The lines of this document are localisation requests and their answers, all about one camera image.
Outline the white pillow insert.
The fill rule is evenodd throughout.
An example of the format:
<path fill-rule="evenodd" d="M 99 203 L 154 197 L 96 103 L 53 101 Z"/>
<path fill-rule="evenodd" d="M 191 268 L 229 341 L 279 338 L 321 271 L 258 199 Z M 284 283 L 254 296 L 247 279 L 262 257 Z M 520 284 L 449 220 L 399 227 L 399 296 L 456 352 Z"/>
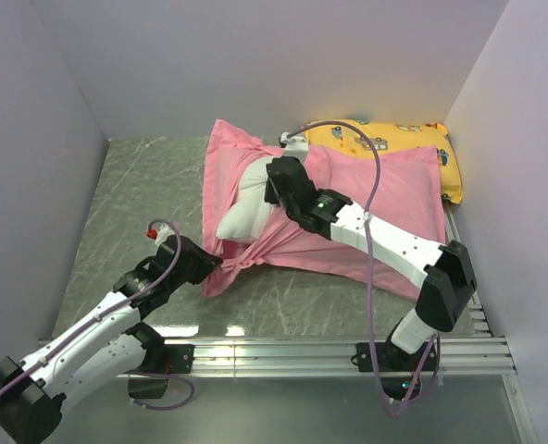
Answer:
<path fill-rule="evenodd" d="M 242 244 L 257 240 L 275 208 L 265 201 L 266 166 L 273 159 L 273 156 L 261 157 L 245 169 L 237 186 L 235 201 L 218 224 L 218 239 Z"/>

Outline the pink satin pillowcase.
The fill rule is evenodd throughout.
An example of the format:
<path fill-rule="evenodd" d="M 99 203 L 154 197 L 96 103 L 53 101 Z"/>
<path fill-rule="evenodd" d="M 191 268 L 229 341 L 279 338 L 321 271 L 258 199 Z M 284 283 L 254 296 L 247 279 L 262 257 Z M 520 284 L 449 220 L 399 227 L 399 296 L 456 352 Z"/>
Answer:
<path fill-rule="evenodd" d="M 203 284 L 219 296 L 242 271 L 274 265 L 371 283 L 415 301 L 445 244 L 433 146 L 373 156 L 271 146 L 217 120 L 205 153 Z"/>

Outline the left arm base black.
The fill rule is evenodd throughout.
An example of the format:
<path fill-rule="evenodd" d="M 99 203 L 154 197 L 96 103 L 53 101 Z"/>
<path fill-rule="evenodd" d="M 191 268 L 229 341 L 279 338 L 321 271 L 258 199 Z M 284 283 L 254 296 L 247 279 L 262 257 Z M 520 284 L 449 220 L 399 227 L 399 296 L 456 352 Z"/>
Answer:
<path fill-rule="evenodd" d="M 191 343 L 167 344 L 149 349 L 143 363 L 130 370 L 127 392 L 130 402 L 150 411 L 175 410 L 188 404 L 195 395 L 195 386 L 186 378 L 192 372 L 195 346 Z M 145 400 L 159 400 L 167 394 L 171 381 L 189 389 L 187 396 L 173 405 L 152 405 Z"/>

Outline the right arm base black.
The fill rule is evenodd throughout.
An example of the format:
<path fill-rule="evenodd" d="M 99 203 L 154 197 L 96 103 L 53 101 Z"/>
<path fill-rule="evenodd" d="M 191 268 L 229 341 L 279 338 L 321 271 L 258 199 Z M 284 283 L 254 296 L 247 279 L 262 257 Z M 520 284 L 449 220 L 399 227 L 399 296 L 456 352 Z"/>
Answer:
<path fill-rule="evenodd" d="M 410 400 L 414 401 L 424 392 L 422 378 L 419 376 L 415 383 L 412 377 L 422 364 L 421 372 L 433 372 L 430 381 L 433 381 L 440 369 L 441 343 L 436 341 L 429 345 L 425 342 L 415 353 L 408 354 L 394 346 L 389 341 L 375 344 L 378 368 L 381 373 L 406 373 L 401 378 L 384 376 L 381 386 L 384 393 L 395 400 L 402 401 L 411 386 L 414 387 Z"/>

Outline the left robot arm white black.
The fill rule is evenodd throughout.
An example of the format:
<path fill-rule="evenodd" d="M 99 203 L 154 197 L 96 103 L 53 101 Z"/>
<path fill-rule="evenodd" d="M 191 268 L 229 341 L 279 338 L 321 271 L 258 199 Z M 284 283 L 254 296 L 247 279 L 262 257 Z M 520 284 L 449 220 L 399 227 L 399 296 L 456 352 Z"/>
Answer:
<path fill-rule="evenodd" d="M 62 335 L 19 361 L 0 361 L 0 426 L 17 443 L 41 443 L 64 413 L 115 376 L 167 376 L 165 339 L 144 319 L 221 263 L 190 239 L 168 236 Z"/>

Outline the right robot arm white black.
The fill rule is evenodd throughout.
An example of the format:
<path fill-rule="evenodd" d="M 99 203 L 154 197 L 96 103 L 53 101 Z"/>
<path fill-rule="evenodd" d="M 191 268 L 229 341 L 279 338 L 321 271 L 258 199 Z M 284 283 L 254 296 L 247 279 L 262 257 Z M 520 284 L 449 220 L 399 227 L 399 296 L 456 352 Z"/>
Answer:
<path fill-rule="evenodd" d="M 419 291 L 416 306 L 386 341 L 390 366 L 404 370 L 438 333 L 450 332 L 477 290 L 467 247 L 427 240 L 373 216 L 349 197 L 317 189 L 303 164 L 283 156 L 266 166 L 265 200 L 279 204 L 303 230 L 347 245 L 407 278 Z"/>

